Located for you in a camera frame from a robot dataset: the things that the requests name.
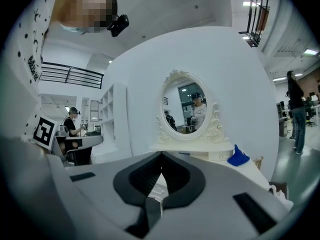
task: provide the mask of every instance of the jeans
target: jeans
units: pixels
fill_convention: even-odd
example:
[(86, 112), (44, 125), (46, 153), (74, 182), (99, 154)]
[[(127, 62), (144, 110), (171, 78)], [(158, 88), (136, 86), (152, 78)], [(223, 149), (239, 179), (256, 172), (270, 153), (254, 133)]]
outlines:
[(306, 134), (306, 110), (304, 107), (298, 107), (292, 110), (294, 122), (296, 123), (295, 129), (295, 143), (297, 153), (301, 153), (305, 145)]
[(292, 117), (292, 138), (296, 138), (296, 129), (297, 129), (297, 124), (296, 124), (296, 120), (294, 117)]

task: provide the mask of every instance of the white cabinet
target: white cabinet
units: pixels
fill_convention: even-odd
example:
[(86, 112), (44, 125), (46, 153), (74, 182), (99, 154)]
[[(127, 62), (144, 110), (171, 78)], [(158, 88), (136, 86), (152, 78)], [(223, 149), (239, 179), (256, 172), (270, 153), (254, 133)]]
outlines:
[(99, 100), (103, 143), (92, 153), (95, 164), (132, 157), (127, 116), (127, 87), (112, 84)]

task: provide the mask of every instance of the blue object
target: blue object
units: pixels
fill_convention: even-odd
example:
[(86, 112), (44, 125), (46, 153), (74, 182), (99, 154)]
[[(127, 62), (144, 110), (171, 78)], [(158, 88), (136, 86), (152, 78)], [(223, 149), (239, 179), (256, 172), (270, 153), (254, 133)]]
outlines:
[(233, 166), (240, 166), (248, 162), (250, 159), (245, 153), (238, 148), (237, 145), (234, 145), (234, 155), (231, 156), (227, 161)]

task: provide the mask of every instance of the gray floor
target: gray floor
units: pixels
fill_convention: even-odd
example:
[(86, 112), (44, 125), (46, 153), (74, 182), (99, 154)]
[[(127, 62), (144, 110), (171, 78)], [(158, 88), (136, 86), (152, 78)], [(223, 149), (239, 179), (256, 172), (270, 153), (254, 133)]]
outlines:
[(320, 151), (304, 146), (297, 155), (294, 141), (280, 137), (278, 158), (271, 181), (286, 182), (289, 200), (297, 207), (306, 201), (320, 179)]
[[(314, 116), (310, 121), (316, 122), (316, 120), (316, 116)], [(289, 131), (289, 133), (287, 134), (286, 138), (289, 139), (289, 137), (291, 137), (292, 135), (291, 119), (287, 121), (287, 130)], [(315, 150), (320, 151), (320, 125), (313, 125), (313, 127), (305, 127), (304, 145), (309, 148), (313, 148)]]

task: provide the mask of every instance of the black cap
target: black cap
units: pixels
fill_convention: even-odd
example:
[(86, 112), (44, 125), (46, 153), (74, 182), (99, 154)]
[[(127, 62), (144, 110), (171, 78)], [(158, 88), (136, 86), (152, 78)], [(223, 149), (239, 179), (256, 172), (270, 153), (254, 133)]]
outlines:
[(193, 101), (196, 98), (202, 98), (201, 94), (199, 92), (195, 92), (191, 95), (191, 101)]

